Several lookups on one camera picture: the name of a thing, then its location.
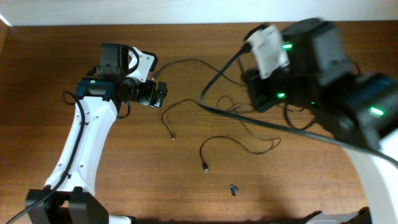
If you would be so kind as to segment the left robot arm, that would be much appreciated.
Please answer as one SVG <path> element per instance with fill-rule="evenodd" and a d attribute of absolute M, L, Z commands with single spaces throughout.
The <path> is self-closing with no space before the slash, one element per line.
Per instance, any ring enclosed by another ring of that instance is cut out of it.
<path fill-rule="evenodd" d="M 112 215 L 95 199 L 98 165 L 107 135 L 121 118 L 121 105 L 160 108 L 167 85 L 147 76 L 158 58 L 124 44 L 101 44 L 99 64 L 72 93 L 75 114 L 56 167 L 43 189 L 29 190 L 26 213 L 32 223 L 135 223 L 130 215 Z"/>

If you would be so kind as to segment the small black adapter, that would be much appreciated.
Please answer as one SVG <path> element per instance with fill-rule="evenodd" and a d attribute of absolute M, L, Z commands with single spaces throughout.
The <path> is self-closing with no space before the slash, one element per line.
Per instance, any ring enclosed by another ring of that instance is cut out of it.
<path fill-rule="evenodd" d="M 232 195 L 232 196 L 236 196 L 237 192 L 239 191 L 239 189 L 237 188 L 237 186 L 235 186 L 235 185 L 233 185 L 233 184 L 231 184 L 231 185 L 229 186 L 229 189 L 230 189 L 230 191 L 231 191 L 231 195 Z"/>

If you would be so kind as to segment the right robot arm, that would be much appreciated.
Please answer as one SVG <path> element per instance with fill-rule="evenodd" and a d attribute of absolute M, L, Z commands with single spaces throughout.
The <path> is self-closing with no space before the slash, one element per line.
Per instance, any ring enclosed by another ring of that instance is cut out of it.
<path fill-rule="evenodd" d="M 257 62 L 242 75 L 254 109 L 285 103 L 309 110 L 342 142 L 363 186 L 369 209 L 351 223 L 396 223 L 396 80 L 361 73 L 345 54 L 339 28 L 317 17 L 281 30 L 261 24 L 244 40 Z"/>

